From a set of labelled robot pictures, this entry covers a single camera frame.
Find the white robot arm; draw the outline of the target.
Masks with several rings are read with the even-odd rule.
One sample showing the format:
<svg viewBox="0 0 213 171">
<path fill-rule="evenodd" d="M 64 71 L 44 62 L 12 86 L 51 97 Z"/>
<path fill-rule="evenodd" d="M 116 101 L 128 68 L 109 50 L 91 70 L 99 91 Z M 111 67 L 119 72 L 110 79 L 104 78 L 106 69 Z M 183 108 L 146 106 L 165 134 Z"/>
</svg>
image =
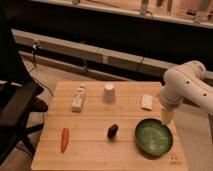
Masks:
<svg viewBox="0 0 213 171">
<path fill-rule="evenodd" d="M 161 123 L 168 125 L 174 109 L 188 99 L 213 116 L 213 87 L 203 81 L 205 66 L 199 61 L 189 61 L 168 69 L 163 76 L 165 85 L 160 90 L 162 105 Z"/>
</svg>

